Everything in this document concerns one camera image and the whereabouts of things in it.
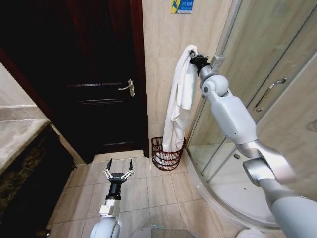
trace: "countertop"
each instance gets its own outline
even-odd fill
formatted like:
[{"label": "countertop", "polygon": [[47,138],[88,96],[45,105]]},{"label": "countertop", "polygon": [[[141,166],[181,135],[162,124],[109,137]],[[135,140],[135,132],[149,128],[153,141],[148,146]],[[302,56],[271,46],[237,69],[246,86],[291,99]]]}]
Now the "countertop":
[{"label": "countertop", "polygon": [[47,119],[0,121],[0,174],[49,123]]}]

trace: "wicker basket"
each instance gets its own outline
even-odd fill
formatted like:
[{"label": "wicker basket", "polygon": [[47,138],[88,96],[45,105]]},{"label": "wicker basket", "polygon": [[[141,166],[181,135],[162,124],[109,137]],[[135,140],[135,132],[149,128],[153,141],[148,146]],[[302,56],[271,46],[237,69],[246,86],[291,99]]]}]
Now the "wicker basket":
[{"label": "wicker basket", "polygon": [[163,151],[163,137],[154,137],[151,139],[152,145],[152,162],[160,170],[170,171],[175,169],[180,162],[186,140],[184,139],[183,146],[175,152]]}]

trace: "metal handle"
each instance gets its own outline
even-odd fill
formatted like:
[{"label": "metal handle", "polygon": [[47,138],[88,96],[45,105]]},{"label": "metal handle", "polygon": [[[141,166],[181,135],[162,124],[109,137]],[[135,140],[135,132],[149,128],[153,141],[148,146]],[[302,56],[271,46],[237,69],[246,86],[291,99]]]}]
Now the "metal handle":
[{"label": "metal handle", "polygon": [[131,95],[131,97],[134,97],[135,92],[134,92],[133,80],[129,79],[128,86],[126,86],[125,88],[118,88],[119,91],[123,91],[123,90],[127,90],[127,89],[130,89],[130,95]]},{"label": "metal handle", "polygon": [[286,82],[287,78],[280,79],[274,83],[272,83],[264,92],[258,103],[254,106],[253,111],[256,111],[257,113],[261,112],[263,108],[258,108],[258,106],[263,102],[264,98],[267,97],[268,93],[278,84],[284,84]]}]

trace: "white towel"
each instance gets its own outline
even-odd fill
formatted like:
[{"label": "white towel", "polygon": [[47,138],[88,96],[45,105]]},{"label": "white towel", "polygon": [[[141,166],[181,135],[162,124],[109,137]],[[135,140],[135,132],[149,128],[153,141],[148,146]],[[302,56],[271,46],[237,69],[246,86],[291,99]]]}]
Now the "white towel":
[{"label": "white towel", "polygon": [[163,136],[163,151],[165,152],[175,152],[182,148],[185,129],[189,125],[196,79],[196,68],[189,63],[191,51],[198,53],[196,46],[187,46],[175,69],[165,119]]}]

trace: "sticker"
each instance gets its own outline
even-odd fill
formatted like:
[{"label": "sticker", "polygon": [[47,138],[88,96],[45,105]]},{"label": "sticker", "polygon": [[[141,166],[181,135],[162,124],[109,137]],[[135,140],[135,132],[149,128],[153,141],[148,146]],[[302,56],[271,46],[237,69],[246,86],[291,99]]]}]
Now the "sticker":
[{"label": "sticker", "polygon": [[193,12],[194,0],[171,0],[171,13],[190,14]]}]

